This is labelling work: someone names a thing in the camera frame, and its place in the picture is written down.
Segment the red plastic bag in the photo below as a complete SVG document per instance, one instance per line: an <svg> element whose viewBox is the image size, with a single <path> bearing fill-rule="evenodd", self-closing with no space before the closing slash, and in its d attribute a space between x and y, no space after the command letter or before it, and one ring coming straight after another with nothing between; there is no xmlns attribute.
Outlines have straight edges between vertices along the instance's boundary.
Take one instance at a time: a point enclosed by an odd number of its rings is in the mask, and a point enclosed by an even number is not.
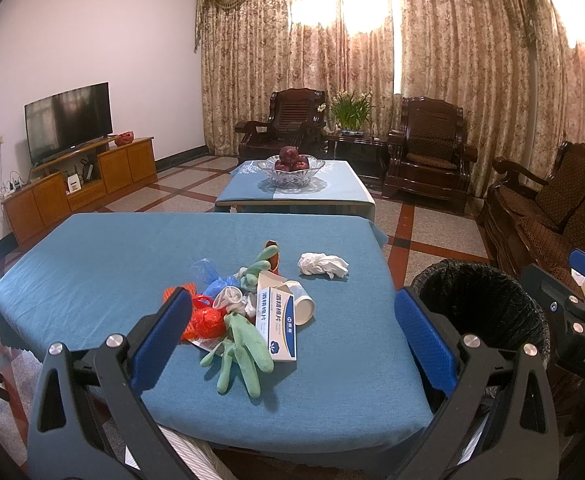
<svg viewBox="0 0 585 480"><path fill-rule="evenodd" d="M213 308L213 300L204 295L193 296L193 312L181 340L214 339L225 335L225 313Z"/></svg>

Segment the green rubber glove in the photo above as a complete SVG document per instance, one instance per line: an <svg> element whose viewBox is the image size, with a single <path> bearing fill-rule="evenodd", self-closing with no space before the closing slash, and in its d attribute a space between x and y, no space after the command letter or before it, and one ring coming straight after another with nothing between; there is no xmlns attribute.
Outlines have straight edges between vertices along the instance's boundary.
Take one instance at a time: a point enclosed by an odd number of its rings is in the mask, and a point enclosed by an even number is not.
<svg viewBox="0 0 585 480"><path fill-rule="evenodd" d="M257 296L259 274L271 269L268 258L276 252L279 252L278 247L264 246L256 261L250 266L242 266L233 274L239 281L238 288L243 292L254 292ZM214 357L221 352L221 368L216 383L216 391L219 394L225 394L230 390L230 372L234 365L238 366L246 391L253 399L261 395L259 373L268 374L274 370L274 361L266 349L266 342L253 321L238 313L227 313L224 318L225 335L200 361L201 366L211 366Z"/></svg>

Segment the white paper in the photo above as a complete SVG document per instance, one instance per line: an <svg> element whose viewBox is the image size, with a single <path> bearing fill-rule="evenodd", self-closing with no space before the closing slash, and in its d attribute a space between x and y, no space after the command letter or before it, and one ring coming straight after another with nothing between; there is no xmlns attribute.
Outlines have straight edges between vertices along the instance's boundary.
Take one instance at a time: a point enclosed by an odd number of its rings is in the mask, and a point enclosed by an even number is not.
<svg viewBox="0 0 585 480"><path fill-rule="evenodd" d="M235 286L226 286L215 297L213 308L222 313L238 313L253 321L257 314L257 296Z"/></svg>

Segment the blue plastic bag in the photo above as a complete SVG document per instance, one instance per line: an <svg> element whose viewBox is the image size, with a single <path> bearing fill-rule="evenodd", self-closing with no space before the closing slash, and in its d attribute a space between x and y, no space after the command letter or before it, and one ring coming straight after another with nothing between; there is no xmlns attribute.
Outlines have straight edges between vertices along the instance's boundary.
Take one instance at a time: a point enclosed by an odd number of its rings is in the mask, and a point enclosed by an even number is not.
<svg viewBox="0 0 585 480"><path fill-rule="evenodd" d="M190 266L190 275L199 295L214 300L225 287L239 287L239 281L234 275L222 276L215 264L203 258Z"/></svg>

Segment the white blue medicine box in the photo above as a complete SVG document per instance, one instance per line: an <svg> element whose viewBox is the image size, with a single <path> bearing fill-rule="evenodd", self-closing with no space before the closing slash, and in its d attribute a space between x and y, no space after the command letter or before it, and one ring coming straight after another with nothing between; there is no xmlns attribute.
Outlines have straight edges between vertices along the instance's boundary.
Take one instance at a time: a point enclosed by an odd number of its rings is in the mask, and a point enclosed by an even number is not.
<svg viewBox="0 0 585 480"><path fill-rule="evenodd" d="M298 359L294 296L279 275L262 271L258 277L256 327L275 362Z"/></svg>

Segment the red envelope packet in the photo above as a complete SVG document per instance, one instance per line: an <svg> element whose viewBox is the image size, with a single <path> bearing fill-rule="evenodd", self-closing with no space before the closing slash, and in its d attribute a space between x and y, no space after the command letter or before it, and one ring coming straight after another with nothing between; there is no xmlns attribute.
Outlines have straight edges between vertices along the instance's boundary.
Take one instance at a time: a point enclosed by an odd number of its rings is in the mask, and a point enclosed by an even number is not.
<svg viewBox="0 0 585 480"><path fill-rule="evenodd" d="M266 247L271 247L271 246L278 247L278 244L275 242L275 240L268 240L265 243L265 246ZM279 272L278 272L279 259L280 259L279 252L276 252L275 255L272 255L270 258L268 258L268 261L271 263L270 271L273 272L274 274L279 274Z"/></svg>

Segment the white paper cup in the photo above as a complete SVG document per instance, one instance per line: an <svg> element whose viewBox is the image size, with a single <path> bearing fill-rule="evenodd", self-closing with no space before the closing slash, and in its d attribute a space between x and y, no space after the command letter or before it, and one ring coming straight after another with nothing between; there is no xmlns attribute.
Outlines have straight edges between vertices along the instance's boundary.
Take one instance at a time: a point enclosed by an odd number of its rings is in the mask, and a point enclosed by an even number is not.
<svg viewBox="0 0 585 480"><path fill-rule="evenodd" d="M315 302L298 281L286 281L284 283L293 297L294 322L302 326L311 321L315 313Z"/></svg>

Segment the orange foam fruit net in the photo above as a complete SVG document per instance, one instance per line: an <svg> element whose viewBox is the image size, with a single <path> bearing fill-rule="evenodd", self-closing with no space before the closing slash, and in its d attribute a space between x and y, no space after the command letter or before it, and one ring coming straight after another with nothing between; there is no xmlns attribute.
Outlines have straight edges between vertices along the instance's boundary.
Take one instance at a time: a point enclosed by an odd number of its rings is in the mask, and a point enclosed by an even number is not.
<svg viewBox="0 0 585 480"><path fill-rule="evenodd" d="M163 290L162 302L163 304L186 304L187 307L190 307L196 292L194 283L168 287Z"/></svg>

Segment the black trash bin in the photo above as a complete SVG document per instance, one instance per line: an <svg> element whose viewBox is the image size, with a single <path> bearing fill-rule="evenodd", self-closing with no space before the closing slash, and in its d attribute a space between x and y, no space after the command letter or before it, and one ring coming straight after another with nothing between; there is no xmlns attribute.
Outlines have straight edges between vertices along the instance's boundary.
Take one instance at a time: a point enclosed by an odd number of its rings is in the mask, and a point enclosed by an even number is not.
<svg viewBox="0 0 585 480"><path fill-rule="evenodd" d="M542 363L549 362L550 329L543 309L505 272L477 261L444 259L421 271L411 288L460 335L474 334L499 350L534 344Z"/></svg>

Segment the dark wooden sofa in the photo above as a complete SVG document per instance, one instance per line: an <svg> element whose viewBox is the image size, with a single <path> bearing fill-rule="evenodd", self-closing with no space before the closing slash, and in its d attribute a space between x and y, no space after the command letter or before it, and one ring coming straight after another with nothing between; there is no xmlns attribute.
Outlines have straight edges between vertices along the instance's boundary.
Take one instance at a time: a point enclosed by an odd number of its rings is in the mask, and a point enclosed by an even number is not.
<svg viewBox="0 0 585 480"><path fill-rule="evenodd" d="M563 142L546 178L504 157L493 160L501 176L489 187L478 222L498 267L517 278L536 264L577 294L569 255L585 252L585 144Z"/></svg>

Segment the blue tablecloth near table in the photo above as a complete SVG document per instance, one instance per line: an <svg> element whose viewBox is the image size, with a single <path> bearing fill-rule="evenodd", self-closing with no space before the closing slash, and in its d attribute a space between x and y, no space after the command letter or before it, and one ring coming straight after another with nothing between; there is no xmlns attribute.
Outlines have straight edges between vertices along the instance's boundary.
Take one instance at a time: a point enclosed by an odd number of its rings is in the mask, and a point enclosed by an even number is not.
<svg viewBox="0 0 585 480"><path fill-rule="evenodd" d="M395 287L373 222L317 214L75 214L0 279L0 338L44 358L54 342L94 348L126 334L172 292L193 302L178 346L143 396L155 420L189 436L263 453L339 454L390 448L432 412L394 316ZM219 392L202 366L226 337L223 292L270 252L314 301L297 326L297 356L259 378L239 370Z"/></svg>

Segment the wooden tv cabinet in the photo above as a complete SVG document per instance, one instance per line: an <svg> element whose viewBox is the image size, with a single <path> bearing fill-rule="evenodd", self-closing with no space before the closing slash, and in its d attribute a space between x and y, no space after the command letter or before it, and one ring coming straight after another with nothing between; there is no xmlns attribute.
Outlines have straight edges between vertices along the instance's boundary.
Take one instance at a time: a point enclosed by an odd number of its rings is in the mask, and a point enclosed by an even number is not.
<svg viewBox="0 0 585 480"><path fill-rule="evenodd" d="M91 177L72 191L69 178L46 162L45 176L2 200L4 213L20 248L30 247L77 212L92 212L157 181L154 139L138 138L113 146L102 140L73 152L87 154Z"/></svg>

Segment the beige patterned curtains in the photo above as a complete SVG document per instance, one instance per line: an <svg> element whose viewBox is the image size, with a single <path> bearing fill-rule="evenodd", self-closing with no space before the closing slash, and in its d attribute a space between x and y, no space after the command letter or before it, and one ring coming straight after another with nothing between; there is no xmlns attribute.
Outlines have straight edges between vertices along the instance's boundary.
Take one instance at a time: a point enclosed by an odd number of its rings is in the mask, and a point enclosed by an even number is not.
<svg viewBox="0 0 585 480"><path fill-rule="evenodd" d="M477 194L497 156L542 174L561 142L585 143L585 0L197 0L196 46L215 154L301 87L369 94L378 136L404 96L460 106Z"/></svg>

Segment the dark wooden side table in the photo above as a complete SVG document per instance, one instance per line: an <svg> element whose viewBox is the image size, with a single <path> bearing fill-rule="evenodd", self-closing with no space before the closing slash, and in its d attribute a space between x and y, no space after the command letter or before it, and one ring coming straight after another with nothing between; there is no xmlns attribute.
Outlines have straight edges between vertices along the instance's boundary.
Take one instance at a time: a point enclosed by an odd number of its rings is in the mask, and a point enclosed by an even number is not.
<svg viewBox="0 0 585 480"><path fill-rule="evenodd" d="M389 167L385 141L365 136L332 136L327 141L327 155L345 160L366 186L382 190Z"/></svg>

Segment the crumpled white tissue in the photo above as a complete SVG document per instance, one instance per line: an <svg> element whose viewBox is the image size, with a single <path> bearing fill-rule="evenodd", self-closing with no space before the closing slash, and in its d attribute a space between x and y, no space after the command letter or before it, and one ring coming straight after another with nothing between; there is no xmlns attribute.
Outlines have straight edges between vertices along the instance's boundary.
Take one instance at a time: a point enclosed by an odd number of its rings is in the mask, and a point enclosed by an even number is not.
<svg viewBox="0 0 585 480"><path fill-rule="evenodd" d="M303 275L325 274L333 278L345 278L349 274L349 263L339 256L326 255L324 252L303 252L298 261Z"/></svg>

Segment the blue cloth coffee table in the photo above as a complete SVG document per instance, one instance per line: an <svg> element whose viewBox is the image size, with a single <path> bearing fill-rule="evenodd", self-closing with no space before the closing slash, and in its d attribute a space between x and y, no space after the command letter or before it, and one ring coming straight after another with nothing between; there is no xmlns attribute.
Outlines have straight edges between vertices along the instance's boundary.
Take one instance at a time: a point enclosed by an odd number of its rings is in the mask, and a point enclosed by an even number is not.
<svg viewBox="0 0 585 480"><path fill-rule="evenodd" d="M215 200L216 212L269 214L340 214L375 219L376 203L345 160L325 160L325 166L304 188L277 188L249 160L232 171L230 183Z"/></svg>

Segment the red ornament on cabinet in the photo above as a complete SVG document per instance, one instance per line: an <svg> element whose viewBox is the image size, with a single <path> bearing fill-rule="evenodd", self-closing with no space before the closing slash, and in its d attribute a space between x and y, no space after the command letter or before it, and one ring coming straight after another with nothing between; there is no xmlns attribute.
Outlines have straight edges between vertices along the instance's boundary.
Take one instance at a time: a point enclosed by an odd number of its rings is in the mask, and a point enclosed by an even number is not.
<svg viewBox="0 0 585 480"><path fill-rule="evenodd" d="M118 148L121 146L131 144L134 141L134 132L132 130L125 131L114 136L114 144Z"/></svg>

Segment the flat screen television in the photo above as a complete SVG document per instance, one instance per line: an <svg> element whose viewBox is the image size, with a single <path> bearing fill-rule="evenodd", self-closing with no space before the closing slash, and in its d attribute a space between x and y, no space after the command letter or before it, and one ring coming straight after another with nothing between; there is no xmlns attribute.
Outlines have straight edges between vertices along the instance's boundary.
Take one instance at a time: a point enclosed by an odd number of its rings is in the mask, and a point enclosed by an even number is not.
<svg viewBox="0 0 585 480"><path fill-rule="evenodd" d="M60 92L24 107L33 166L113 133L108 82Z"/></svg>

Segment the green potted plant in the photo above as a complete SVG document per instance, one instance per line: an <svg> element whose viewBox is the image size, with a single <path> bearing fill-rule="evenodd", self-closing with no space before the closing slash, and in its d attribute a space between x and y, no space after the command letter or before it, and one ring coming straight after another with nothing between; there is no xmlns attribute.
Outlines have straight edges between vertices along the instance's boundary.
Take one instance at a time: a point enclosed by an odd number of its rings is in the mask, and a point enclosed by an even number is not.
<svg viewBox="0 0 585 480"><path fill-rule="evenodd" d="M363 131L373 110L370 92L338 92L331 99L330 111L339 130Z"/></svg>

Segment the glass fruit bowl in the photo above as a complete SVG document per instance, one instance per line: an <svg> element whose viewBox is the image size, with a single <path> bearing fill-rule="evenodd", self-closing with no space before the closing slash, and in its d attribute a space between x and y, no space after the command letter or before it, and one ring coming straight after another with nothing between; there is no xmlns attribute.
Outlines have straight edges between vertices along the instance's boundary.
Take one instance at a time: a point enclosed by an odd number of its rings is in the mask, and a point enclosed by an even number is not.
<svg viewBox="0 0 585 480"><path fill-rule="evenodd" d="M316 176L317 172L325 166L323 159L317 159L314 156L307 155L309 167L297 170L279 170L276 164L279 161L277 155L268 157L268 159L257 160L257 167L265 173L268 181L277 188L304 188Z"/></svg>

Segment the red apples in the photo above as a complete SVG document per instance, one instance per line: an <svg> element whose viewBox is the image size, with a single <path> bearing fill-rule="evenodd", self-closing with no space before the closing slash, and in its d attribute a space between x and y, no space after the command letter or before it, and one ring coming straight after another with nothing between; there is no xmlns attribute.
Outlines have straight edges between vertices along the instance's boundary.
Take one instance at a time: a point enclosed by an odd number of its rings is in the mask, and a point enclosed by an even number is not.
<svg viewBox="0 0 585 480"><path fill-rule="evenodd" d="M275 162L275 169L279 171L298 171L309 169L309 159L300 154L295 146L284 146Z"/></svg>

